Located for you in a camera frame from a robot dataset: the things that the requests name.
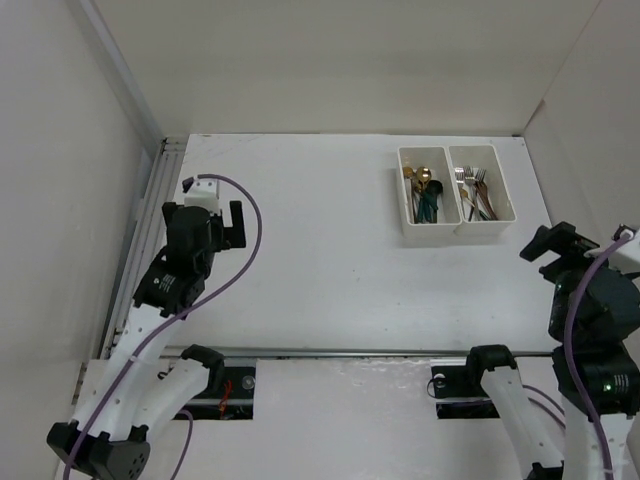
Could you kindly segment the brown wooden fork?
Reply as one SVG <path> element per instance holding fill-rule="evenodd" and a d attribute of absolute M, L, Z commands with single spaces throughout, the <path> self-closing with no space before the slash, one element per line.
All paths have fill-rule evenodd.
<path fill-rule="evenodd" d="M 486 170 L 484 168 L 478 168 L 475 174 L 475 188 L 478 195 L 480 196 L 481 202 L 486 208 L 487 214 L 492 220 L 496 221 L 498 219 L 498 216 L 496 215 L 489 200 L 488 187 L 484 182 L 485 176 Z"/>

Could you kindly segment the silver fork green handle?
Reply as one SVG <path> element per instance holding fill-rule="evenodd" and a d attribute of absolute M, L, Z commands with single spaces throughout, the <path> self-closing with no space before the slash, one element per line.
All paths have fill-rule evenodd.
<path fill-rule="evenodd" d="M 465 165 L 463 167 L 464 174 L 464 182 L 467 185 L 467 190 L 469 193 L 467 194 L 467 198 L 470 200 L 470 212 L 467 220 L 472 221 L 473 219 L 489 221 L 493 219 L 493 216 L 489 213 L 487 207 L 480 207 L 478 205 L 478 187 L 484 181 L 486 176 L 486 170 L 484 168 L 472 167 L 470 165 Z"/>

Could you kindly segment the black round spoon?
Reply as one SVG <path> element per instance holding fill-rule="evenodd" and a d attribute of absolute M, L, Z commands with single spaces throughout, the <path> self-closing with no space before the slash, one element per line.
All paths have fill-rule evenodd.
<path fill-rule="evenodd" d="M 428 219 L 430 223 L 438 222 L 438 198 L 443 192 L 443 185 L 438 180 L 430 180 L 424 194 L 427 203 Z"/>

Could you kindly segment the gold spoon green handle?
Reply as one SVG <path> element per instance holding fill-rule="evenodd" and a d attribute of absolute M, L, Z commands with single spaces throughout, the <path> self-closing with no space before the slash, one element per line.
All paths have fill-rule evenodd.
<path fill-rule="evenodd" d="M 415 171 L 409 166 L 404 166 L 402 172 L 412 222 L 414 224 L 421 224 L 423 222 L 421 210 L 422 195 L 416 182 Z"/>
<path fill-rule="evenodd" d="M 414 219 L 417 223 L 435 223 L 437 221 L 437 201 L 426 188 L 416 185 L 413 188 L 415 203 Z"/>
<path fill-rule="evenodd" d="M 420 200 L 418 202 L 417 220 L 420 223 L 431 223 L 433 221 L 431 208 L 431 195 L 428 192 L 428 184 L 431 181 L 431 170 L 427 167 L 419 167 L 416 170 L 416 181 Z"/>

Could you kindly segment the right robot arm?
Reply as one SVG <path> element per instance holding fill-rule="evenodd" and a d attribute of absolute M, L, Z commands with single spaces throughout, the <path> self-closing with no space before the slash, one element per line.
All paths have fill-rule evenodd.
<path fill-rule="evenodd" d="M 639 366 L 625 346 L 639 329 L 639 232 L 622 225 L 602 248 L 567 222 L 541 226 L 520 256 L 548 252 L 557 257 L 539 272 L 554 286 L 548 333 L 564 447 L 537 418 L 506 346 L 472 348 L 463 381 L 495 407 L 523 478 L 618 479 L 639 413 Z"/>

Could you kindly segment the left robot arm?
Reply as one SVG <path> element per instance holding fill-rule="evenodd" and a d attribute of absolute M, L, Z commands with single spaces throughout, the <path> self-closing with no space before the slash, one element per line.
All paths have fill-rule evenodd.
<path fill-rule="evenodd" d="M 53 424 L 47 435 L 67 471 L 93 479 L 139 478 L 161 428 L 196 395 L 213 396 L 223 387 L 223 355 L 200 345 L 188 347 L 163 380 L 152 376 L 188 314 L 207 302 L 203 292 L 215 255 L 246 245 L 242 204 L 229 207 L 232 223 L 226 226 L 220 213 L 202 205 L 163 205 L 166 245 L 134 293 L 103 377 L 72 418 Z"/>

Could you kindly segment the white right container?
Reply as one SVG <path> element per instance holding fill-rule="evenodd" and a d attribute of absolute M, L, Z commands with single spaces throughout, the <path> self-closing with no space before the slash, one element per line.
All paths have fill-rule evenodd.
<path fill-rule="evenodd" d="M 448 148 L 458 188 L 461 237 L 498 237 L 517 216 L 512 205 L 496 149 L 490 144 Z"/>

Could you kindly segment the white container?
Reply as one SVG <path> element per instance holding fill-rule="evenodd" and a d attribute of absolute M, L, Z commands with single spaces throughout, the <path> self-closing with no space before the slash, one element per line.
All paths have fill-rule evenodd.
<path fill-rule="evenodd" d="M 445 148 L 399 147 L 396 184 L 403 243 L 409 247 L 447 243 L 462 219 Z"/>
<path fill-rule="evenodd" d="M 498 237 L 517 216 L 512 205 L 496 149 L 490 144 L 448 148 L 458 188 L 461 237 Z"/>

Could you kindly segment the white left container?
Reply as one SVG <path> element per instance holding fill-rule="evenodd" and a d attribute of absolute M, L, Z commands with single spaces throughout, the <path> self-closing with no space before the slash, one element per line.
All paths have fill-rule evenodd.
<path fill-rule="evenodd" d="M 447 243 L 462 219 L 445 148 L 399 147 L 396 184 L 403 243 L 409 247 Z"/>

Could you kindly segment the aluminium frame rail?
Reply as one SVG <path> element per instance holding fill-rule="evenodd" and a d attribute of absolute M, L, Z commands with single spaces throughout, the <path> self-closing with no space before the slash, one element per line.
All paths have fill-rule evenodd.
<path fill-rule="evenodd" d="M 161 206 L 174 194 L 186 145 L 186 138 L 177 137 L 166 138 L 161 143 L 144 195 L 135 205 L 135 229 L 127 244 L 120 277 L 114 286 L 113 301 L 95 354 L 98 359 L 109 357 L 123 331 L 138 282 L 156 255 L 157 244 L 162 236 Z"/>

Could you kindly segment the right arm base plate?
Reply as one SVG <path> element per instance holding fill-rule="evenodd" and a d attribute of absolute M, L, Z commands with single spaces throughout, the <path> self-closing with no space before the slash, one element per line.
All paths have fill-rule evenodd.
<path fill-rule="evenodd" d="M 431 363 L 428 395 L 435 401 L 438 420 L 498 419 L 488 394 L 471 378 L 464 361 L 448 359 Z"/>

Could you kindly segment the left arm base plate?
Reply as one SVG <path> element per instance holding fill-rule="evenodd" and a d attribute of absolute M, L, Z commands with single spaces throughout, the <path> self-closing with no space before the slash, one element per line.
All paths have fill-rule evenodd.
<path fill-rule="evenodd" d="M 255 388 L 256 362 L 231 359 L 220 383 L 210 381 L 207 389 L 189 400 L 183 409 L 195 420 L 252 420 Z"/>

